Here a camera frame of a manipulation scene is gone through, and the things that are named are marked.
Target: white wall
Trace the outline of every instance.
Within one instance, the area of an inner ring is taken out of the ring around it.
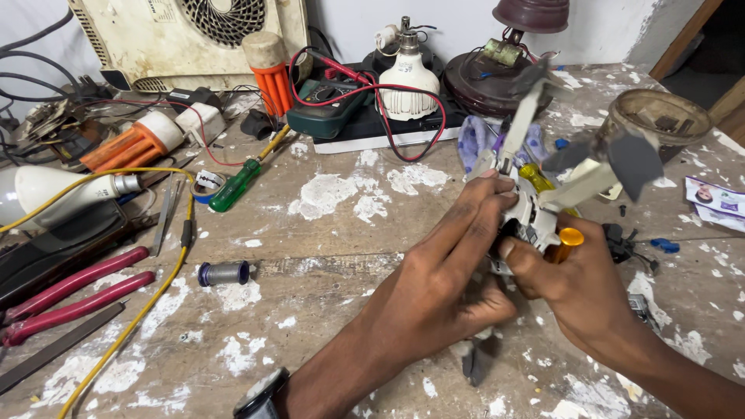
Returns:
[[[369,7],[357,2],[350,7],[349,0],[306,1],[311,24],[332,40],[337,58],[348,63],[362,60],[375,48],[373,33],[385,25],[398,25],[404,15],[411,17],[412,25],[438,27],[429,31],[428,44],[445,61],[484,45],[489,38],[499,39],[504,29],[492,17],[497,0],[378,0],[367,3]],[[635,45],[657,1],[571,0],[566,31],[525,34],[524,42],[534,54],[561,51],[558,64],[618,63]]]
[[[66,0],[2,0],[0,7],[2,8],[2,13],[0,13],[0,44],[2,45],[29,37],[62,19],[67,13]],[[75,17],[62,28],[41,40],[18,48],[18,51],[35,52],[50,58],[75,77],[88,74],[93,80],[104,80],[98,72],[101,63]],[[9,57],[0,60],[0,72],[31,76],[55,86],[69,83],[67,78],[54,67],[27,57]],[[29,97],[57,95],[45,87],[13,78],[0,78],[0,89]],[[8,102],[8,99],[0,97],[0,107]],[[35,103],[17,101],[10,110],[16,118],[22,121],[26,112],[34,106],[36,106]]]

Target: orange plastic part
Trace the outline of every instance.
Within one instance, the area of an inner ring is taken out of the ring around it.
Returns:
[[[168,149],[152,131],[135,122],[130,129],[81,157],[80,162],[98,173],[113,168],[145,167],[167,153]]]
[[[290,95],[290,82],[287,78],[285,63],[277,64],[269,69],[254,69],[253,74],[256,76],[256,83],[265,93],[264,107],[270,115],[283,116],[290,110],[294,101]]]

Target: black electronic device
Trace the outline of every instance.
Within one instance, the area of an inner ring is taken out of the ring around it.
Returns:
[[[308,79],[300,90],[298,101],[287,112],[287,122],[293,130],[316,138],[333,139],[344,125],[355,115],[365,102],[368,92],[354,95],[324,106],[307,106],[307,103],[320,103],[338,98],[362,87],[345,75],[332,75],[320,81]]]
[[[216,107],[223,112],[223,105],[220,102],[220,98],[210,89],[206,87],[198,87],[195,90],[184,90],[184,89],[173,89],[168,96],[165,98],[169,102],[178,102],[186,106],[191,106],[196,103],[207,104],[212,107]],[[181,114],[185,107],[171,104],[176,113]]]

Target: pliers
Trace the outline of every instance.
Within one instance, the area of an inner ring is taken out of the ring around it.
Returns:
[[[35,333],[81,318],[108,306],[142,286],[152,283],[155,281],[155,273],[152,271],[142,272],[77,303],[44,313],[46,309],[59,303],[73,292],[97,279],[139,262],[149,255],[148,248],[139,246],[122,255],[83,269],[49,287],[25,303],[0,313],[1,326],[7,327],[1,334],[3,345],[6,347],[19,345]]]

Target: yellow cable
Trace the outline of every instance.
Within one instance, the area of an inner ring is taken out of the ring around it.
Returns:
[[[60,198],[65,196],[68,192],[72,191],[73,189],[77,188],[78,186],[82,185],[85,182],[89,182],[91,180],[94,180],[96,178],[99,178],[101,176],[106,176],[107,174],[115,174],[115,173],[122,173],[125,172],[131,172],[131,171],[173,171],[177,173],[183,173],[186,175],[186,177],[191,181],[194,182],[194,177],[191,176],[191,173],[187,172],[186,170],[183,170],[181,168],[173,168],[173,167],[137,167],[137,168],[117,168],[113,170],[106,170],[102,171],[101,173],[94,173],[88,176],[85,176],[83,179],[80,179],[76,182],[74,182],[72,185],[66,187],[62,190],[62,192],[56,194],[52,199],[49,201],[46,201],[41,207],[36,208],[34,211],[31,211],[28,213],[25,217],[19,219],[18,221],[11,223],[3,228],[0,228],[0,233],[4,231],[8,231],[11,228],[18,227],[19,225],[25,223],[26,221],[32,219],[34,216],[42,212],[43,210],[46,210],[57,202]],[[188,196],[188,206],[186,207],[186,219],[191,220],[193,207],[194,206],[194,196],[189,194]],[[67,413],[70,411],[70,408],[73,404],[75,404],[75,401],[80,396],[80,393],[85,390],[85,388],[88,386],[88,384],[91,382],[93,377],[98,374],[98,372],[104,367],[106,362],[111,358],[111,356],[116,352],[117,349],[119,349],[119,346],[121,346],[121,343],[124,342],[124,340],[129,336],[129,334],[134,330],[134,328],[137,326],[137,324],[142,320],[142,318],[150,311],[151,308],[155,305],[155,302],[158,301],[158,298],[165,292],[166,289],[168,289],[168,286],[171,284],[171,282],[174,280],[176,275],[179,273],[179,270],[183,266],[184,259],[186,258],[186,251],[188,250],[187,247],[181,248],[181,255],[179,256],[178,262],[176,262],[176,267],[174,268],[173,272],[171,272],[171,276],[168,277],[168,279],[163,283],[163,285],[160,286],[158,291],[153,295],[153,297],[148,301],[147,304],[145,304],[145,307],[140,310],[140,312],[137,314],[137,316],[132,320],[132,322],[127,326],[127,329],[124,329],[124,332],[119,335],[119,338],[116,339],[116,341],[109,347],[109,350],[104,354],[104,357],[101,358],[101,360],[96,364],[95,367],[91,370],[90,373],[88,373],[88,376],[83,380],[83,382],[75,389],[75,391],[72,393],[70,398],[65,403],[65,406],[62,407],[62,410],[60,411],[60,414],[57,416],[59,419],[63,419]]]
[[[288,132],[290,132],[290,125],[285,125],[285,127],[282,128],[282,130],[274,136],[272,141],[267,144],[267,146],[261,152],[261,154],[259,155],[259,161],[265,159],[266,156],[269,155],[269,153],[277,146],[277,144],[279,144],[279,142],[285,138]]]

